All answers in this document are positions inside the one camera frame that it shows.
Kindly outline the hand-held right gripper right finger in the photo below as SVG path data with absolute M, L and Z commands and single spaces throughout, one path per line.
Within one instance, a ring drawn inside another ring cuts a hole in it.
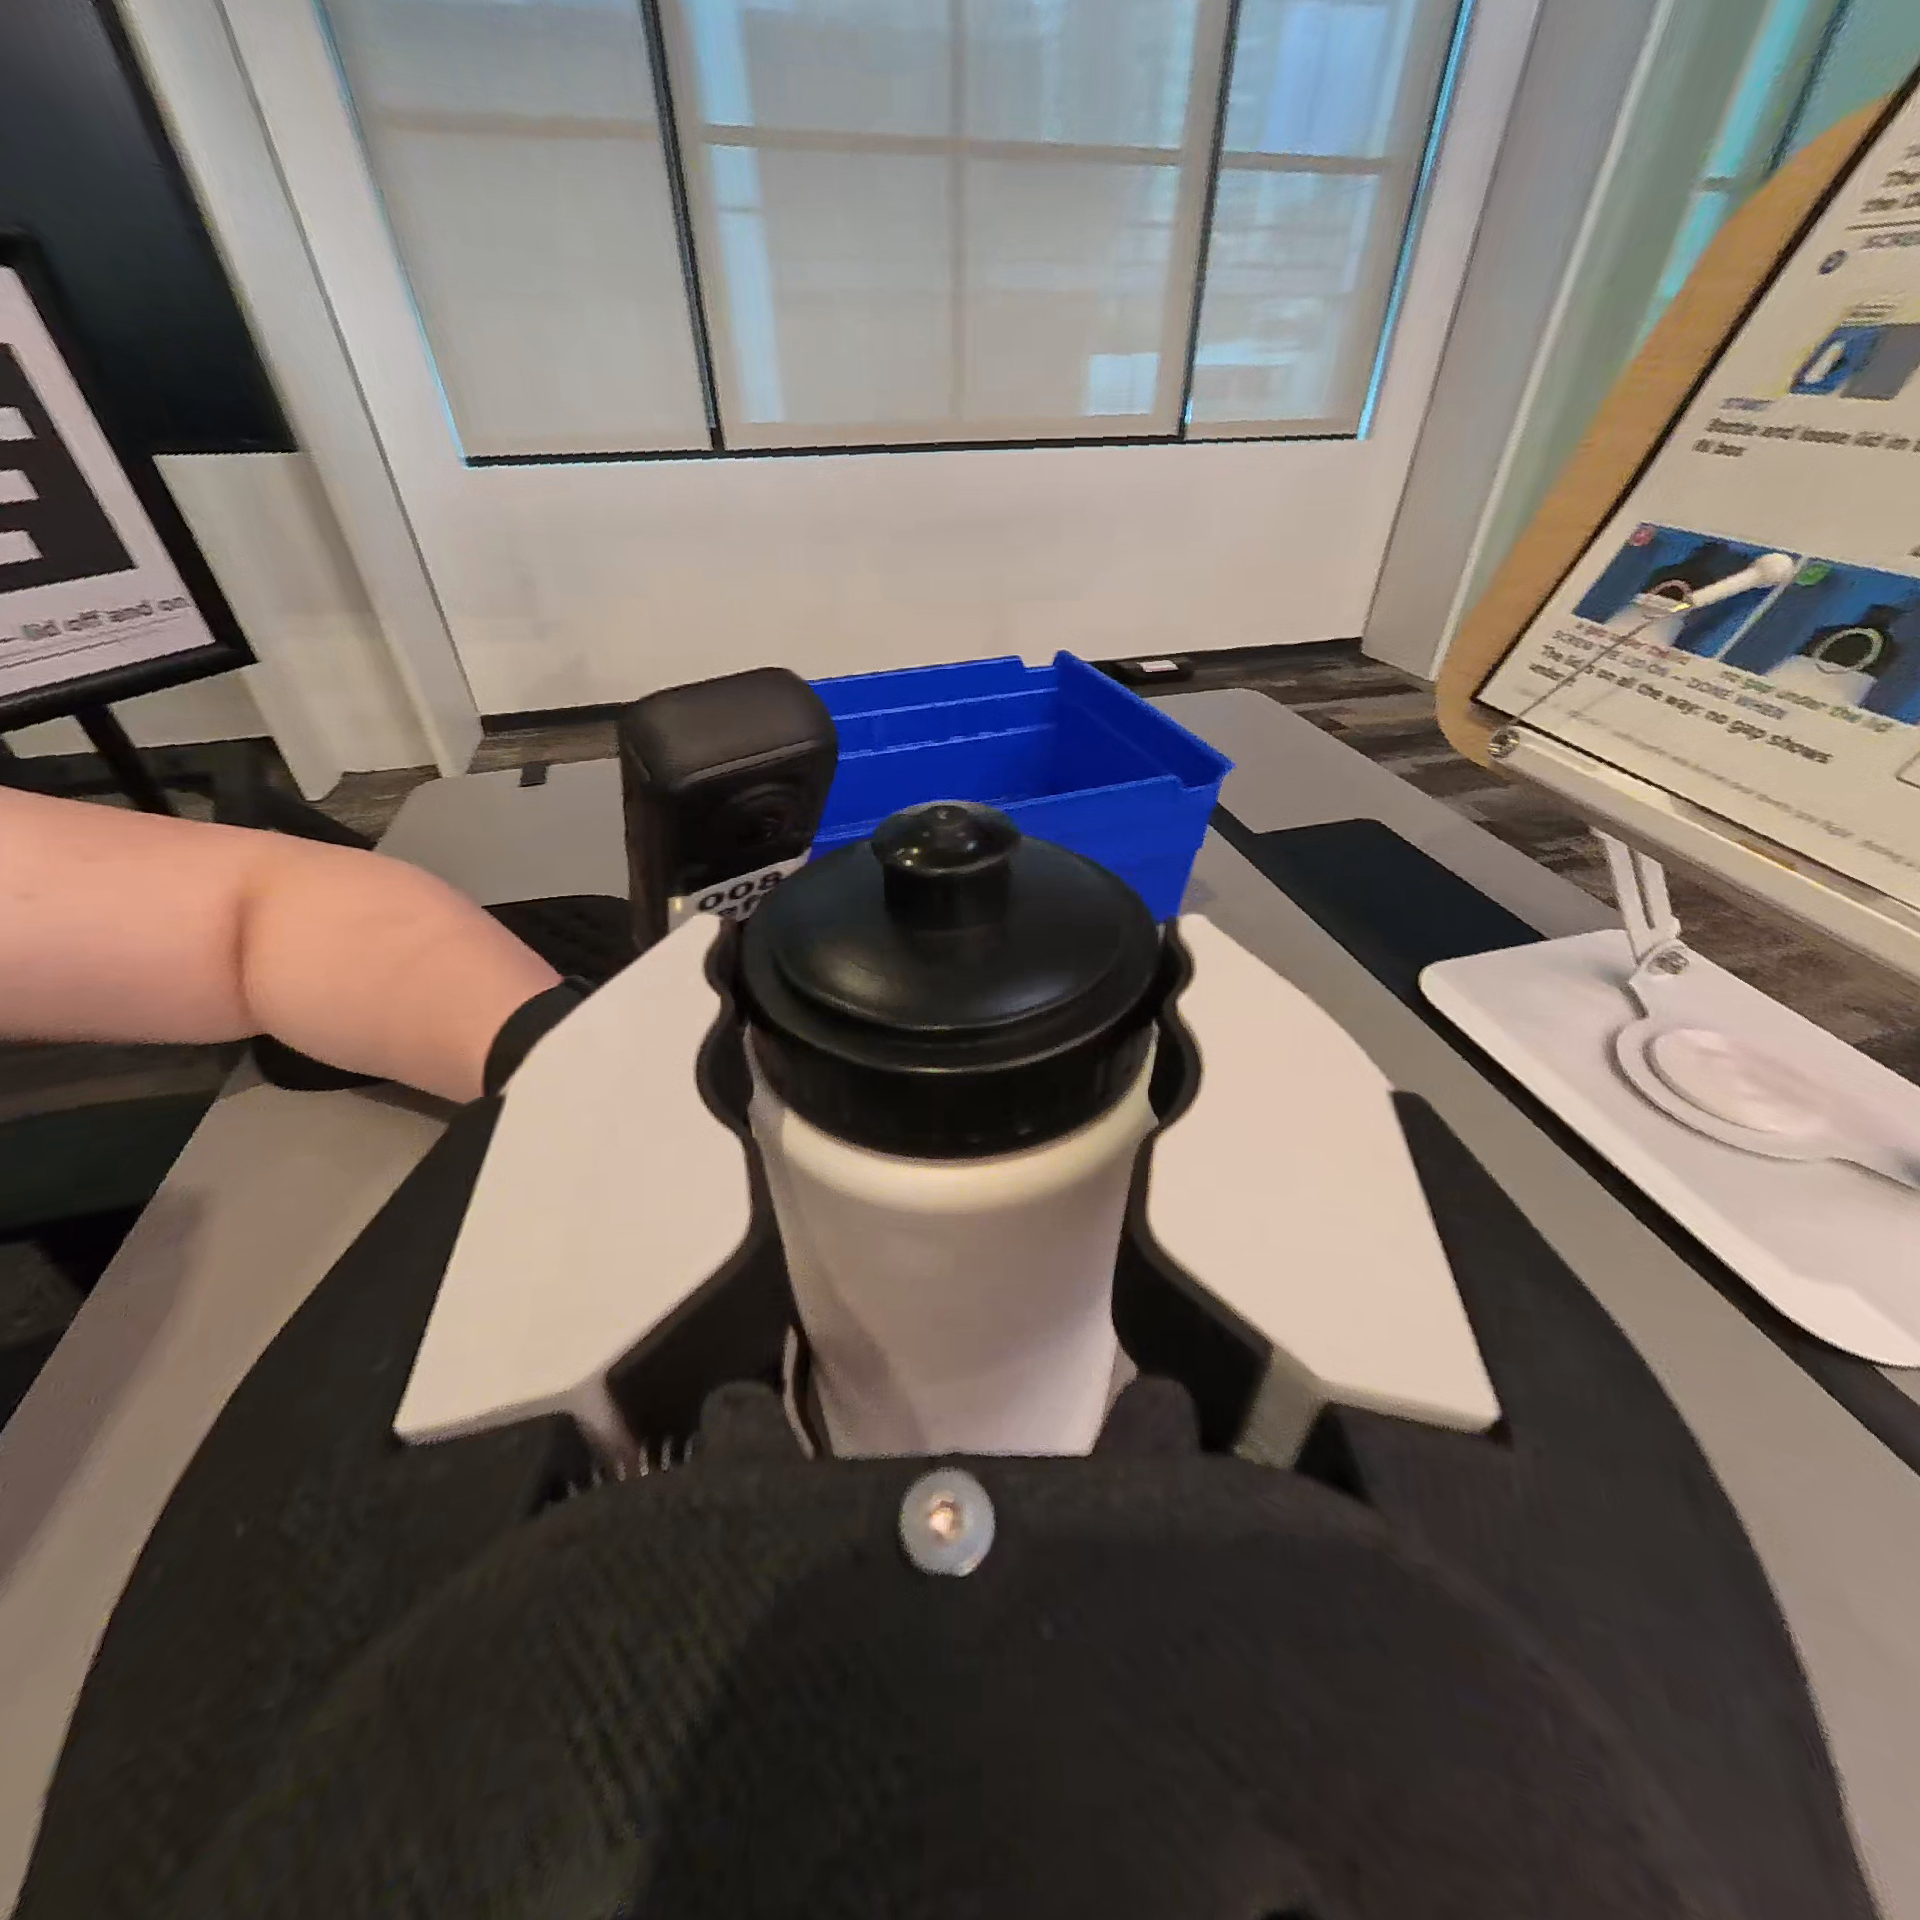
M 1326 1410 L 1487 1437 L 1503 1407 L 1390 1080 L 1203 916 L 1164 996 L 1115 1260 L 1115 1336 L 1216 1456 L 1291 1466 Z

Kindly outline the black mesh wrist rest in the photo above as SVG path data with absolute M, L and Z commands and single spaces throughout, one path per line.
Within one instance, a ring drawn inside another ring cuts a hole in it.
M 487 916 L 540 953 L 556 974 L 591 979 L 601 991 L 615 974 L 637 960 L 637 941 L 626 902 L 607 896 L 498 902 Z M 251 1041 L 251 1067 L 276 1092 L 369 1092 L 372 1074 L 354 1074 L 313 1060 L 311 1054 L 276 1041 Z

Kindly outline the person's left forearm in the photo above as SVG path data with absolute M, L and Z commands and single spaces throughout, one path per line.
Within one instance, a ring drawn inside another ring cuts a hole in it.
M 441 879 L 270 831 L 3 792 L 3 1040 L 293 1051 L 443 1101 L 560 976 Z

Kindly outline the black wrist band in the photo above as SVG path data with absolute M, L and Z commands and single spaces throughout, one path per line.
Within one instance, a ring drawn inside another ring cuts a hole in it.
M 556 986 L 516 1005 L 492 1034 L 484 1059 L 484 1097 L 502 1094 L 511 1074 L 524 1065 L 533 1049 L 556 1032 L 593 994 L 591 979 L 560 976 Z

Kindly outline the large dark wall screen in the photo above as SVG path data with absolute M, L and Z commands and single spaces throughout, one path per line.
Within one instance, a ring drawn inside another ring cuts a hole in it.
M 115 5 L 3 5 L 3 230 L 146 455 L 296 451 Z

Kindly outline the printed instruction sheet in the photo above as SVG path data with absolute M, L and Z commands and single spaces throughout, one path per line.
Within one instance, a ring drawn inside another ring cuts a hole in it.
M 1749 275 L 1475 707 L 1918 911 L 1918 80 Z

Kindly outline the black rectangular table pad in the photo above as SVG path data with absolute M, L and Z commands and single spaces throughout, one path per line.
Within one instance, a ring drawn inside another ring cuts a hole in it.
M 1542 943 L 1535 927 L 1383 824 L 1244 833 L 1240 855 L 1407 1004 L 1435 963 Z

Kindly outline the white plastic bottle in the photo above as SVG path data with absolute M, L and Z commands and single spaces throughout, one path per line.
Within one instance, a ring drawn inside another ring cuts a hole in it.
M 986 1158 L 863 1151 L 755 1067 L 767 1177 L 831 1456 L 1088 1456 L 1125 1377 L 1114 1273 L 1149 1065 L 1092 1124 Z

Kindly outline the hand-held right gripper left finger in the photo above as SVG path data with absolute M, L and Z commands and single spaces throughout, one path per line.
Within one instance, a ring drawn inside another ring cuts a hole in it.
M 568 1011 L 498 1094 L 394 1437 L 560 1417 L 615 1476 L 691 1454 L 702 1403 L 769 1382 L 789 1283 L 727 996 L 699 918 Z

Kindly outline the black framed sign stand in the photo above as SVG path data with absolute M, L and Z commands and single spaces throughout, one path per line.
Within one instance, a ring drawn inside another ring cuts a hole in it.
M 118 707 L 251 671 L 257 653 L 155 460 L 109 418 L 39 243 L 3 232 L 3 739 L 84 731 L 98 773 L 3 746 L 3 787 L 179 806 Z

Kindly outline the black bottle lid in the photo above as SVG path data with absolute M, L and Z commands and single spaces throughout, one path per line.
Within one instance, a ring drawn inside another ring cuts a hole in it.
M 899 810 L 810 860 L 737 941 L 763 1089 L 899 1158 L 1064 1139 L 1134 1089 L 1163 930 L 1134 886 L 986 803 Z

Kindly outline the blue plastic bin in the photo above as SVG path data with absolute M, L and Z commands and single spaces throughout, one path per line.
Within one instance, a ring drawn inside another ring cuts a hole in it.
M 837 781 L 812 855 L 903 806 L 988 803 L 1022 836 L 1121 874 L 1157 920 L 1181 916 L 1231 759 L 1092 662 L 1059 653 L 812 682 Z

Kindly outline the instruction board on white stand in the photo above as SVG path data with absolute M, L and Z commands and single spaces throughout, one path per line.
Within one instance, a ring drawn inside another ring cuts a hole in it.
M 1812 142 L 1709 245 L 1435 681 L 1452 750 L 1544 787 L 1597 833 L 1620 930 L 1455 958 L 1421 994 L 1762 1308 L 1841 1354 L 1913 1375 L 1918 1089 L 1711 963 L 1681 930 L 1669 868 L 1716 879 L 1907 979 L 1918 911 L 1475 707 L 1554 564 L 1607 515 L 1607 484 L 1711 355 L 1758 253 L 1782 243 L 1884 102 Z

